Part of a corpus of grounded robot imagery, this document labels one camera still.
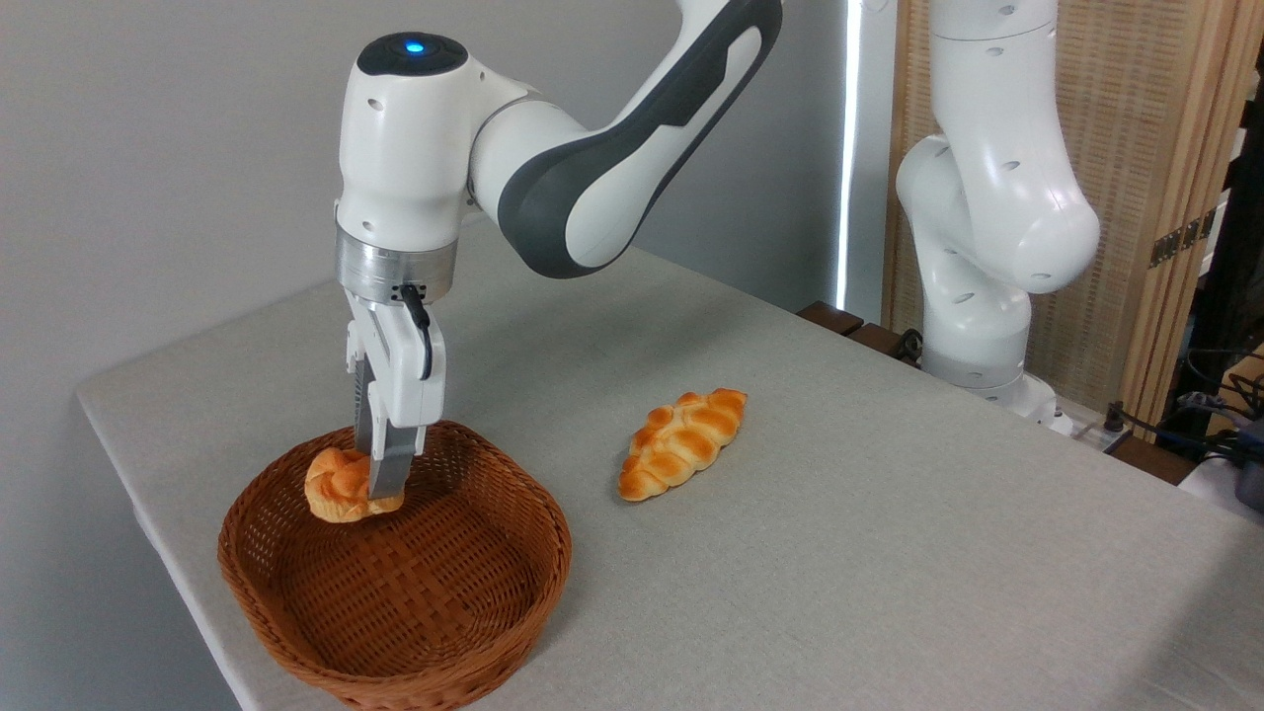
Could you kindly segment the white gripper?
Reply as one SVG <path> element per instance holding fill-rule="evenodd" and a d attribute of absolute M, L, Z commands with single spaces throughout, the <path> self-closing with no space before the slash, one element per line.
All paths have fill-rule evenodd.
<path fill-rule="evenodd" d="M 354 377 L 354 448 L 370 455 L 367 498 L 392 498 L 423 450 L 425 428 L 441 417 L 446 345 L 416 291 L 397 292 L 391 302 L 350 291 L 345 297 L 353 315 L 345 361 Z"/>

